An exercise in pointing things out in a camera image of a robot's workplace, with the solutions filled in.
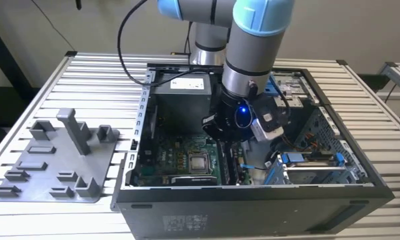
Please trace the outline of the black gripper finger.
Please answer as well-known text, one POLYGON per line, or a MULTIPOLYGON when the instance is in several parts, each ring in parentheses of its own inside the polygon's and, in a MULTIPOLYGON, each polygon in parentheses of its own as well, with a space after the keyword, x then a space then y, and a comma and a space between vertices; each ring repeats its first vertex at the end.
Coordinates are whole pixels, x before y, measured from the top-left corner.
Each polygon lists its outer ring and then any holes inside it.
POLYGON ((232 143, 232 124, 224 114, 215 113, 201 120, 201 129, 224 146, 232 143))

